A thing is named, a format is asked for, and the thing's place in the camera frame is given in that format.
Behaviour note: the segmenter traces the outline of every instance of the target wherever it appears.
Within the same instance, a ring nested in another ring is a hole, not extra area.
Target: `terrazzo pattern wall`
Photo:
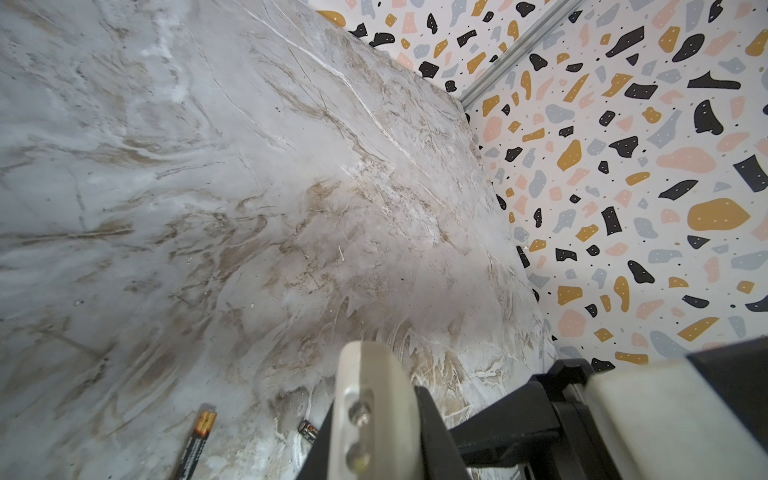
[[[561,356],[768,333],[765,2],[585,2],[469,110]]]
[[[553,4],[551,0],[308,1],[339,27],[457,97]]]

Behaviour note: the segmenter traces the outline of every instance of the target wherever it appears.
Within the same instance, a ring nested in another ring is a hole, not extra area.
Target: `battery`
[[[200,414],[197,424],[187,441],[187,447],[184,449],[184,456],[181,457],[181,463],[176,469],[174,480],[189,480],[192,478],[197,461],[200,460],[200,453],[203,452],[205,442],[208,440],[210,430],[214,427],[216,421],[216,412],[206,410]]]
[[[305,439],[307,439],[310,443],[314,443],[317,439],[317,429],[314,425],[309,423],[307,420],[302,420],[299,424],[299,433],[303,435]]]

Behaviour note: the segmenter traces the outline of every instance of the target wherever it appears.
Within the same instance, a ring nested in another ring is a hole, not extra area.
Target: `gray marble surface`
[[[298,2],[0,7],[0,476],[292,478],[341,347],[449,425],[554,349],[460,107]]]

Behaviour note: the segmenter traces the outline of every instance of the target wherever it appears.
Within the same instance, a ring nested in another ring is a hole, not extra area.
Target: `terrazzo wallpaper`
[[[768,333],[765,2],[585,2],[468,109],[563,357]]]
[[[339,27],[458,97],[551,0],[302,0]]]

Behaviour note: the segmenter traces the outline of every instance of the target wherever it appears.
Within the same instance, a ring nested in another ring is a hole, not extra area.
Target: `marble floor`
[[[3,478],[293,478],[342,346],[449,425],[554,347],[458,103],[299,2],[0,6]]]

